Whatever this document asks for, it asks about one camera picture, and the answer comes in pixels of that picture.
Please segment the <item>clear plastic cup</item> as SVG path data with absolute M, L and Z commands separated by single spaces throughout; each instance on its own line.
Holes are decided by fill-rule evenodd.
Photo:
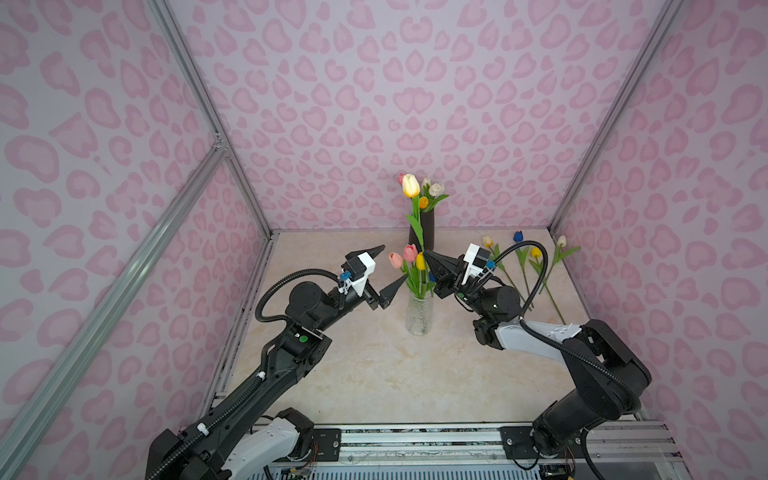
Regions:
M 414 336 L 427 335 L 433 325 L 433 298 L 426 295 L 418 298 L 410 294 L 406 308 L 405 327 Z

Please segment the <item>dark grey vase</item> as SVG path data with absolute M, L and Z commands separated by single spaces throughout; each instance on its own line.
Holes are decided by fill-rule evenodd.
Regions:
M 434 211 L 420 212 L 420 224 L 422 227 L 422 242 L 419 241 L 417 234 L 413 228 L 409 228 L 408 243 L 413 244 L 418 252 L 421 252 L 424 248 L 427 250 L 433 250 L 435 244 L 435 215 Z

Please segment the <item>blue tulip back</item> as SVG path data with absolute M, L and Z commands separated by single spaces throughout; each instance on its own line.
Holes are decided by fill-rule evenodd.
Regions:
M 516 231 L 513 234 L 513 240 L 514 240 L 515 244 L 519 244 L 519 243 L 523 242 L 524 241 L 524 234 L 523 234 L 523 232 L 522 231 Z M 524 285 L 525 285 L 526 293 L 527 293 L 526 298 L 529 298 L 530 295 L 531 295 L 530 283 L 529 283 L 529 279 L 528 279 L 528 275 L 527 275 L 527 271 L 526 271 L 526 265 L 528 263 L 529 250 L 530 250 L 529 246 L 519 247 L 518 249 L 515 250 L 515 253 L 516 253 L 517 258 L 518 258 L 518 263 L 520 265 L 520 269 L 521 269 L 521 272 L 522 272 L 522 275 L 523 275 L 523 279 L 524 279 Z

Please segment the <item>small yellow tulip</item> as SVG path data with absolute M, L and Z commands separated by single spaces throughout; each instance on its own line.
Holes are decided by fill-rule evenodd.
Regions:
M 554 267 L 563 260 L 564 256 L 565 256 L 564 246 L 561 243 L 556 243 L 554 253 L 547 262 L 544 261 L 544 251 L 538 247 L 531 248 L 531 253 L 529 258 L 529 264 L 533 267 L 534 271 L 538 274 L 537 282 L 539 283 L 539 288 L 537 289 L 537 293 L 546 294 L 546 296 L 550 299 L 555 309 L 555 312 L 557 313 L 557 316 L 562 324 L 565 323 L 565 319 L 559 305 L 557 304 L 554 298 L 554 295 L 552 294 L 548 286 L 548 280 L 552 274 Z

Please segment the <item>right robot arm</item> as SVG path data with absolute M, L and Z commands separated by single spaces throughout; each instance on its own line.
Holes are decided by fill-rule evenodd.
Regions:
M 424 258 L 436 282 L 435 294 L 452 296 L 478 314 L 473 329 L 480 344 L 560 360 L 566 366 L 573 390 L 533 421 L 526 442 L 539 456 L 553 458 L 587 431 L 640 409 L 651 373 L 606 322 L 526 320 L 531 297 L 523 298 L 503 282 L 488 287 L 502 257 L 485 247 L 472 244 L 457 258 L 427 250 Z

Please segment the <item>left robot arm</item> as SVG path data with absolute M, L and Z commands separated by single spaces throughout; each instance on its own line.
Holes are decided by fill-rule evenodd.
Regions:
M 381 291 L 369 278 L 382 246 L 352 251 L 338 273 L 309 268 L 293 272 L 266 290 L 256 305 L 257 321 L 284 322 L 267 342 L 260 364 L 234 391 L 182 432 L 163 431 L 151 443 L 148 479 L 248 479 L 270 463 L 311 462 L 314 424 L 293 408 L 264 428 L 256 422 L 290 388 L 319 364 L 332 341 L 326 330 L 365 303 L 387 308 L 403 278 Z

